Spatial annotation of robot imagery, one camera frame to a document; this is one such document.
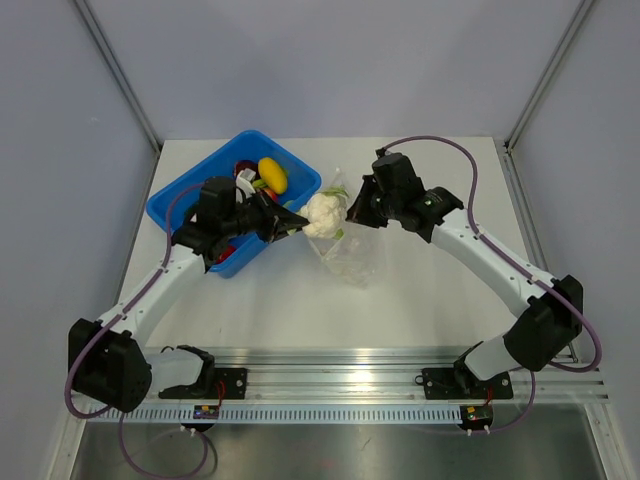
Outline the yellow mango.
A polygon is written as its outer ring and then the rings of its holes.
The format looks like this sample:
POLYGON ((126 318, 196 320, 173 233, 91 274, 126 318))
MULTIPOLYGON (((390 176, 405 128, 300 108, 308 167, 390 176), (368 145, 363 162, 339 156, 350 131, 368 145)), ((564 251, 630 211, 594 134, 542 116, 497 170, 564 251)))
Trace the yellow mango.
POLYGON ((285 170, 271 157, 263 157, 258 162, 258 173, 266 186, 280 195, 288 188, 285 170))

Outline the clear zip top bag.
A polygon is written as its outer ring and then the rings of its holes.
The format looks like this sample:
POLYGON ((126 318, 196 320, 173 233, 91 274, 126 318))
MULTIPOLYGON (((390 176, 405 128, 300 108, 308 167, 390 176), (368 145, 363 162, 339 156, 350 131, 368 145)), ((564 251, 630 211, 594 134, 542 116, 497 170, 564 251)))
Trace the clear zip top bag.
MULTIPOLYGON (((356 198, 356 191, 341 169, 336 169, 328 184, 316 193, 337 186, 343 186, 349 194, 348 210, 356 198)), ((374 283, 384 268, 381 234, 376 229, 346 220, 341 229, 339 239, 308 238, 304 235, 321 264, 331 274, 346 284, 365 288, 374 283)))

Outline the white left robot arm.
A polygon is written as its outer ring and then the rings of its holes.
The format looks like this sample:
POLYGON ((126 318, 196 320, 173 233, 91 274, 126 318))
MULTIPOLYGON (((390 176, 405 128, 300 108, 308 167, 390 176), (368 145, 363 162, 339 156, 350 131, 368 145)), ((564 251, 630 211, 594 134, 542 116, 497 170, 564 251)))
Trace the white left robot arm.
POLYGON ((132 294, 99 319, 78 320, 69 331, 65 404, 83 419, 72 400, 80 393, 123 413, 150 392, 163 398, 203 398, 219 390, 215 358, 181 345, 147 356, 142 348, 172 305, 211 269, 230 240, 256 234, 273 243, 303 229, 307 219, 264 193, 243 202, 234 194, 201 192, 177 230, 167 234, 159 265, 132 294))

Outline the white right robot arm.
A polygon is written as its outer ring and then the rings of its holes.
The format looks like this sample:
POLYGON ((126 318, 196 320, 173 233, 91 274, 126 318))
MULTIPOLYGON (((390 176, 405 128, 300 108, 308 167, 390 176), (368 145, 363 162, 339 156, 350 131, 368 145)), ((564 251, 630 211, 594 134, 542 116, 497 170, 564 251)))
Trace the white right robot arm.
POLYGON ((443 187, 425 189, 417 177, 366 175, 347 219, 373 228, 399 222, 460 261, 515 318, 505 333, 470 347, 452 366, 424 370, 429 399, 509 399, 512 391, 502 383, 510 371, 542 370, 582 331, 580 282, 570 275, 557 279, 502 248, 443 187))

